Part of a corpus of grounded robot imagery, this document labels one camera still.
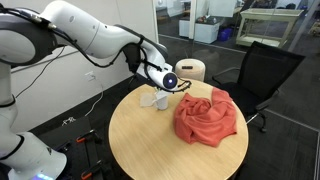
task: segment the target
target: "black cable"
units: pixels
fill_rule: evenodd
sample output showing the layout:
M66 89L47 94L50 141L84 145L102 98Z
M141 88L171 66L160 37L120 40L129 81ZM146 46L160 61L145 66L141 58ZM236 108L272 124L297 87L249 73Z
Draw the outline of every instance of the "black cable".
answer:
M148 62L147 53L146 53L145 50L144 50L143 48L141 48L141 47L140 47L140 50L142 51L142 53L143 53L143 55L144 55L145 61ZM182 83L182 84L179 84L179 85L178 85L178 88L180 88L181 86L183 86L183 85L185 85L185 84L187 84L187 86L186 86L186 87L183 87L182 89L172 91L172 90L164 89L164 88L162 88L161 86L159 86L157 83L154 82L154 80L150 77L150 75L149 75L149 73L148 73L148 64L145 64L145 66L144 66L144 73L146 74L147 78L150 79L150 80L153 82L153 84L154 84L158 89L163 90L163 91L166 91L166 92L170 92L170 93L183 92L183 91L185 91L186 89L190 88L190 86L191 86L191 84L192 84L191 81L183 80L183 79L179 78L180 80L183 81L183 83Z
M37 79L43 74L44 70L49 66L49 64L51 64L54 60L56 60L63 52L65 47L62 48L61 52L53 59L51 59L46 65L45 67L42 69L42 71L40 72L40 74L32 81L32 83L26 87L24 90L22 90L17 96L16 98L18 98L24 91L26 91L27 89L29 89L36 81Z
M123 51L123 48L121 48L118 52L118 54L112 59L112 61L109 64L106 65L100 65L96 62L94 62L93 60L91 60L91 58L86 54L86 52L84 52L84 50L77 44L76 40L73 40L70 38L70 36L68 36L68 34L66 34L64 31L61 31L60 29L56 29L53 30L53 32L60 36L61 38L67 40L69 43L71 43L72 46L74 46L91 64L93 64L94 66L100 67L100 68L107 68L111 65L114 64L115 60L117 60L118 56L120 55L120 53Z
M0 12L1 12L1 13L4 13L4 14L11 14L11 15L20 17L20 18L22 18L22 19L24 19L24 20L27 20L27 21L29 21L29 22L32 22L32 23L36 24L36 22L35 22L34 20L32 20L31 17L22 15L21 11L18 10L18 9L13 9L13 8L1 8L1 9L0 9Z

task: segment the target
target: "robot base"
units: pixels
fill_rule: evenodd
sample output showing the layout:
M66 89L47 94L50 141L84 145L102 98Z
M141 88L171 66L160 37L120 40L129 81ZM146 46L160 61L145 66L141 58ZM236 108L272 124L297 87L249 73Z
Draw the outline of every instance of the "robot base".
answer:
M19 135L24 137L24 143L12 156L2 161L12 167L9 179L56 179L67 163L66 156L45 145L32 133Z

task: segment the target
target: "cabinet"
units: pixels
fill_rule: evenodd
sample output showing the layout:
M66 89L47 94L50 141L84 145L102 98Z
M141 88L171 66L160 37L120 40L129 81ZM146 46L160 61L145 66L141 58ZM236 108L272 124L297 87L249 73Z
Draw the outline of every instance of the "cabinet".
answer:
M212 43L217 40L219 32L219 23L215 24L200 24L196 23L194 40L203 43Z
M190 18L183 17L179 20L179 36L189 37Z

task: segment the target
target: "table top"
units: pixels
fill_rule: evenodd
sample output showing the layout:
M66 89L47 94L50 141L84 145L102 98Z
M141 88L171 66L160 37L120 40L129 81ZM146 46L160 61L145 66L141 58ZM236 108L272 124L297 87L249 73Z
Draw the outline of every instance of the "table top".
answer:
M242 14L253 14L253 15L271 15L271 16L293 16L299 17L303 10L292 10L292 9L261 9L261 8L250 8L242 11Z
M192 80L185 92L211 100L212 86ZM174 111L185 93L168 97L168 109L140 107L140 95L153 93L143 85L128 94L114 111L109 126L112 153L133 179L227 179L241 165L248 148L248 129L237 111L237 134L222 139L218 147L188 144L176 136Z

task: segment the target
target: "office chair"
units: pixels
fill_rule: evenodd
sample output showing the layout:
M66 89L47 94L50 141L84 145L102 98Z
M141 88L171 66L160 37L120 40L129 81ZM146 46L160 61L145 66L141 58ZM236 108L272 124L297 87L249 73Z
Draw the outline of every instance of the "office chair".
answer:
M263 119L261 132L266 132L266 116L262 111L269 106L278 94L278 88L294 72L304 56L253 42L246 53L241 68L229 68L215 74L212 79L219 83L216 86L225 90L237 104L247 124L257 116ZM237 82L221 84L216 80L231 70L240 70Z

